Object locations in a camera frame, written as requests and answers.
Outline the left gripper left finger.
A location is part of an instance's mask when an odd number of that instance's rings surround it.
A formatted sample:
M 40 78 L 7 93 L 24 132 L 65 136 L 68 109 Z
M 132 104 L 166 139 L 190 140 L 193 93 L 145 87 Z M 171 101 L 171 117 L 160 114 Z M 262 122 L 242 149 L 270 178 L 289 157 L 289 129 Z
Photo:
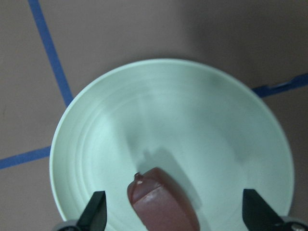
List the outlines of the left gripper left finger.
M 96 191 L 77 221 L 81 231 L 104 231 L 107 224 L 105 191 Z

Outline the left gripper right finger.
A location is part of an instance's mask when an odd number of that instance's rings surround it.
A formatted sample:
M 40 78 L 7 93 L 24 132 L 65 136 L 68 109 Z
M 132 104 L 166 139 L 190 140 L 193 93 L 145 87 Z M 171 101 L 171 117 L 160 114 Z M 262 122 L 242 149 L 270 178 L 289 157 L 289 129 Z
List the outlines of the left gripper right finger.
M 249 231 L 282 231 L 284 220 L 254 189 L 243 190 L 242 218 Z

